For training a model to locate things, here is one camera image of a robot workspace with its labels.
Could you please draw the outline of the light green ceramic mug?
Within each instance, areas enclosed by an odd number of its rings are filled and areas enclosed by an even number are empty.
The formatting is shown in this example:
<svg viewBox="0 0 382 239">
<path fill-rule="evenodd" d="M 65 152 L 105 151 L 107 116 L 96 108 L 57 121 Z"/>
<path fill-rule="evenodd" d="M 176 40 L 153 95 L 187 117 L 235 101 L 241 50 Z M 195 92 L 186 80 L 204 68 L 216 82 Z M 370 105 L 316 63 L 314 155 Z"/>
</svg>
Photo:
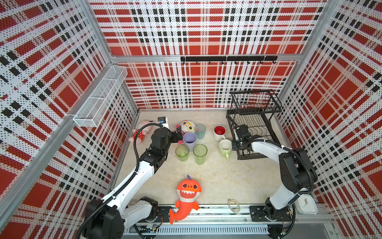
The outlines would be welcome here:
<svg viewBox="0 0 382 239">
<path fill-rule="evenodd" d="M 232 151 L 232 142 L 229 139 L 223 139 L 219 142 L 219 152 L 221 156 L 229 159 Z"/>
</svg>

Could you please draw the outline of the black wire dish rack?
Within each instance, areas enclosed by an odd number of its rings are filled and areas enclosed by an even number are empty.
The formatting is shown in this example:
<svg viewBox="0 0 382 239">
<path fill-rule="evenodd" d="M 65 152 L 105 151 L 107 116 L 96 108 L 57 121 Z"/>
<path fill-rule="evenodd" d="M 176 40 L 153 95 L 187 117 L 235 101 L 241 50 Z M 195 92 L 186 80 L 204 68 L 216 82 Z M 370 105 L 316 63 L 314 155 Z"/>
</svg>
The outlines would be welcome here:
<svg viewBox="0 0 382 239">
<path fill-rule="evenodd" d="M 235 128 L 246 124 L 252 139 L 264 138 L 279 143 L 271 119 L 281 111 L 281 102 L 273 90 L 247 90 L 231 92 L 231 105 L 226 118 L 229 130 L 235 139 Z M 247 150 L 234 151 L 238 160 L 264 158 L 264 155 Z"/>
</svg>

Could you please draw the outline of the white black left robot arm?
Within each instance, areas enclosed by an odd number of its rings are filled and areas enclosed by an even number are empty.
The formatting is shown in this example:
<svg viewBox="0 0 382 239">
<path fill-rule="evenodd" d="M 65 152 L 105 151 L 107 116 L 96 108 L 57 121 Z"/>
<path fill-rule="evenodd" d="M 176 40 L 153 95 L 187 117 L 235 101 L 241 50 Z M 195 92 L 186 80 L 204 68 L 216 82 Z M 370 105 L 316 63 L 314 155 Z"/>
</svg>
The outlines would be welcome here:
<svg viewBox="0 0 382 239">
<path fill-rule="evenodd" d="M 120 239 L 131 226 L 155 215 L 153 208 L 158 203 L 153 199 L 144 198 L 131 207 L 128 203 L 166 161 L 171 144 L 183 139 L 180 127 L 175 131 L 159 123 L 157 127 L 150 147 L 136 156 L 136 167 L 129 176 L 102 199 L 93 199 L 86 206 L 84 222 L 75 236 L 77 239 Z"/>
</svg>

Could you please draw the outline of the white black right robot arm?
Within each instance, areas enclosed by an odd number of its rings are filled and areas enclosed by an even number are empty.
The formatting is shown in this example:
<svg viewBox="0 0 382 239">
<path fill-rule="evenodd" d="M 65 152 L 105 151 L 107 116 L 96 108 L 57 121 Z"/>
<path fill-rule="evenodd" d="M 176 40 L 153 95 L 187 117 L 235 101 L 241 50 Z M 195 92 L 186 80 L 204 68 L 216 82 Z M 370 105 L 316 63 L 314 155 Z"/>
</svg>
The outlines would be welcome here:
<svg viewBox="0 0 382 239">
<path fill-rule="evenodd" d="M 304 149 L 288 148 L 259 135 L 251 135 L 245 124 L 236 125 L 234 130 L 234 151 L 260 153 L 279 164 L 282 184 L 265 202 L 263 215 L 267 220 L 276 221 L 300 196 L 312 193 L 318 176 Z"/>
</svg>

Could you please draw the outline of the purple plastic cup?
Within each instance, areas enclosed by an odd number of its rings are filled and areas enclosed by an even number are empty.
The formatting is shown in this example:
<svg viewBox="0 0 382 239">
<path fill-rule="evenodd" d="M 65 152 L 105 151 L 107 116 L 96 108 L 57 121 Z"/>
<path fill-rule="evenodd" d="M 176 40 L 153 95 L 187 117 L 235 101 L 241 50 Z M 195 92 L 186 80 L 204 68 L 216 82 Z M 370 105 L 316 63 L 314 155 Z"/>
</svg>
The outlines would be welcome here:
<svg viewBox="0 0 382 239">
<path fill-rule="evenodd" d="M 193 132 L 187 132 L 183 136 L 183 143 L 188 147 L 190 152 L 193 152 L 194 147 L 197 145 L 197 135 Z"/>
</svg>

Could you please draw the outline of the pink plush yellow glasses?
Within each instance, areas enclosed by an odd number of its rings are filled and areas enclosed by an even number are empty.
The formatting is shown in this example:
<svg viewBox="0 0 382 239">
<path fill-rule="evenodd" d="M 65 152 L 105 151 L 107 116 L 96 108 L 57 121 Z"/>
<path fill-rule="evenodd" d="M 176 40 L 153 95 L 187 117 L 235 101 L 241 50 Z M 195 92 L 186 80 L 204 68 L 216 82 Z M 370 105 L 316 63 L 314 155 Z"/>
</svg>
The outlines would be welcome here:
<svg viewBox="0 0 382 239">
<path fill-rule="evenodd" d="M 177 124 L 176 128 L 178 128 L 179 126 L 181 127 L 182 136 L 189 132 L 196 134 L 196 124 L 191 120 L 185 120 L 180 124 Z"/>
</svg>

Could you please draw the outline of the white mug red inside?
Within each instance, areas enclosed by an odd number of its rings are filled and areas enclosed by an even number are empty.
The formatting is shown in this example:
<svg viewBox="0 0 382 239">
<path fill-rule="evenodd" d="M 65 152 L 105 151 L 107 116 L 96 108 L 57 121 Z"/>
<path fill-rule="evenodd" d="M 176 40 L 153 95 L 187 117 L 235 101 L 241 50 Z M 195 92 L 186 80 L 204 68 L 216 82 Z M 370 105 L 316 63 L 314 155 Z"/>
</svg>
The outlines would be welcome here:
<svg viewBox="0 0 382 239">
<path fill-rule="evenodd" d="M 215 141 L 222 141 L 226 139 L 226 128 L 222 125 L 217 125 L 213 129 L 213 138 Z"/>
</svg>

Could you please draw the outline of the teal translucent plastic cup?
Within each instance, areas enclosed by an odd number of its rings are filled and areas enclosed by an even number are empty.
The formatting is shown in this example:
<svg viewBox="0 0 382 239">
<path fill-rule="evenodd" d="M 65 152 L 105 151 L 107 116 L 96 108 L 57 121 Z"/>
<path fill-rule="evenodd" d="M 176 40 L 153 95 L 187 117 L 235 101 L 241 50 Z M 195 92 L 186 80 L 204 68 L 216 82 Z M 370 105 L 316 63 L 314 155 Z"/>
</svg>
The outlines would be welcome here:
<svg viewBox="0 0 382 239">
<path fill-rule="evenodd" d="M 197 136 L 197 139 L 203 139 L 206 134 L 206 127 L 203 124 L 197 124 L 195 134 Z"/>
</svg>

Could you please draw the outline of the tall green plastic cup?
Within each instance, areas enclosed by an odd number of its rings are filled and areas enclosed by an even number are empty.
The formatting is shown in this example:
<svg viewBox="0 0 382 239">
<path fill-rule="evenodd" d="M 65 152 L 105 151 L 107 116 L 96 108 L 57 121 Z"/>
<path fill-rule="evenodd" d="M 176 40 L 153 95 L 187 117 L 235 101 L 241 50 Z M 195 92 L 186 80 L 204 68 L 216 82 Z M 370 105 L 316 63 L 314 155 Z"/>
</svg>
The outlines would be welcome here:
<svg viewBox="0 0 382 239">
<path fill-rule="evenodd" d="M 204 144 L 197 144 L 193 149 L 193 154 L 198 165 L 203 165 L 206 161 L 208 148 Z"/>
</svg>

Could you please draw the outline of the pink pig plush red dress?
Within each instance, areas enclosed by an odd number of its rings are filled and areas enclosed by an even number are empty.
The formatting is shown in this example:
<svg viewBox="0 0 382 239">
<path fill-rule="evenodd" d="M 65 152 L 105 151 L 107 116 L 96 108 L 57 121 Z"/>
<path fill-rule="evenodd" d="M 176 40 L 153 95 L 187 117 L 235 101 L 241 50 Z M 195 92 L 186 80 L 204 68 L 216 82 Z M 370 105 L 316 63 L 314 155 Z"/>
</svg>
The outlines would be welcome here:
<svg viewBox="0 0 382 239">
<path fill-rule="evenodd" d="M 137 138 L 136 143 L 140 144 L 143 142 L 145 136 L 151 131 L 152 126 L 149 125 L 146 128 L 144 128 L 140 133 L 138 131 L 145 125 L 153 123 L 152 120 L 142 120 L 140 123 L 137 124 L 135 129 L 133 129 L 133 135 L 128 139 L 129 142 L 134 142 L 134 140 Z"/>
</svg>

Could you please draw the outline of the orange shark plush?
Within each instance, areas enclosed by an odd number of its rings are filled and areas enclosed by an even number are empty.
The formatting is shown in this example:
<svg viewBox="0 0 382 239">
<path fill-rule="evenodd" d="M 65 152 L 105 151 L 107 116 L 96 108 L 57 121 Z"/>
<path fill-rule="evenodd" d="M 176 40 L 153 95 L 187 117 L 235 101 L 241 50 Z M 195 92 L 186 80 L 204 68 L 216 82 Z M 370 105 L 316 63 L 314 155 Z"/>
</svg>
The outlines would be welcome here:
<svg viewBox="0 0 382 239">
<path fill-rule="evenodd" d="M 196 180 L 187 175 L 187 179 L 180 182 L 176 191 L 179 200 L 176 202 L 175 207 L 178 208 L 178 211 L 174 212 L 172 209 L 169 210 L 169 221 L 171 225 L 174 221 L 185 219 L 192 209 L 199 209 L 196 199 L 202 193 L 202 187 Z"/>
</svg>

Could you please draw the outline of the rubber band loop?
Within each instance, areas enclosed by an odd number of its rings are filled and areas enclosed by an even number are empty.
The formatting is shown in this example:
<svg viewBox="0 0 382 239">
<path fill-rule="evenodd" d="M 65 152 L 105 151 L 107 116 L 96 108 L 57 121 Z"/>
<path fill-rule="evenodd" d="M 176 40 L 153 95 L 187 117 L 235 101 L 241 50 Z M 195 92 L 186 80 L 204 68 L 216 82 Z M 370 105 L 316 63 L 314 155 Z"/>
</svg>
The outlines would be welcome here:
<svg viewBox="0 0 382 239">
<path fill-rule="evenodd" d="M 228 207 L 233 213 L 239 213 L 241 211 L 240 204 L 235 199 L 228 199 Z"/>
</svg>

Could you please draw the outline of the white kitchen timer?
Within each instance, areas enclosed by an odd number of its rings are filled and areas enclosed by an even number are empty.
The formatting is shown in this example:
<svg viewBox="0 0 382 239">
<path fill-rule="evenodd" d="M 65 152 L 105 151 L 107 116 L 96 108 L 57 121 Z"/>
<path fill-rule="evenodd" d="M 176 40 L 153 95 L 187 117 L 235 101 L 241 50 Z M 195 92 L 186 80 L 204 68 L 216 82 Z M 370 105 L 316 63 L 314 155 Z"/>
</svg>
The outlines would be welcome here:
<svg viewBox="0 0 382 239">
<path fill-rule="evenodd" d="M 301 195 L 294 204 L 300 214 L 316 215 L 318 213 L 317 205 L 311 195 Z"/>
</svg>

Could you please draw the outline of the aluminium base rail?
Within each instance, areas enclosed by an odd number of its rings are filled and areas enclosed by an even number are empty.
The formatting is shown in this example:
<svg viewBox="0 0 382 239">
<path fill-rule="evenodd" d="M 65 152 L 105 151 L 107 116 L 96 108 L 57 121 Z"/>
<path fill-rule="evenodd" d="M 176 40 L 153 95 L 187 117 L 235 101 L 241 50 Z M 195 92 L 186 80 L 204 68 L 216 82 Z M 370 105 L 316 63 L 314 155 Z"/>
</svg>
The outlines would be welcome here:
<svg viewBox="0 0 382 239">
<path fill-rule="evenodd" d="M 288 208 L 276 215 L 274 221 L 266 218 L 261 204 L 242 204 L 235 213 L 227 204 L 202 204 L 198 210 L 192 210 L 183 220 L 169 221 L 169 210 L 173 205 L 161 205 L 154 221 L 141 220 L 124 233 L 128 236 L 142 236 L 145 239 L 199 238 L 202 236 L 235 235 L 261 236 L 276 238 L 276 233 L 286 234 L 287 239 L 338 239 L 333 218 L 328 208 L 318 205 L 316 214 L 300 214 Z"/>
</svg>

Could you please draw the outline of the black wall hook rail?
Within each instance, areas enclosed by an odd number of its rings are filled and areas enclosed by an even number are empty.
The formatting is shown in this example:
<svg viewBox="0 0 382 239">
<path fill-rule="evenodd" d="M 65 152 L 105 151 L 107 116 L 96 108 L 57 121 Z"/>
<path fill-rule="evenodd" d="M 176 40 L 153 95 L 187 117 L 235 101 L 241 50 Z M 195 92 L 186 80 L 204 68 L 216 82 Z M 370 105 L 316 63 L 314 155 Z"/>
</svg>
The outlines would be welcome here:
<svg viewBox="0 0 382 239">
<path fill-rule="evenodd" d="M 180 57 L 181 62 L 272 62 L 275 63 L 278 56 L 198 56 L 198 57 Z"/>
</svg>

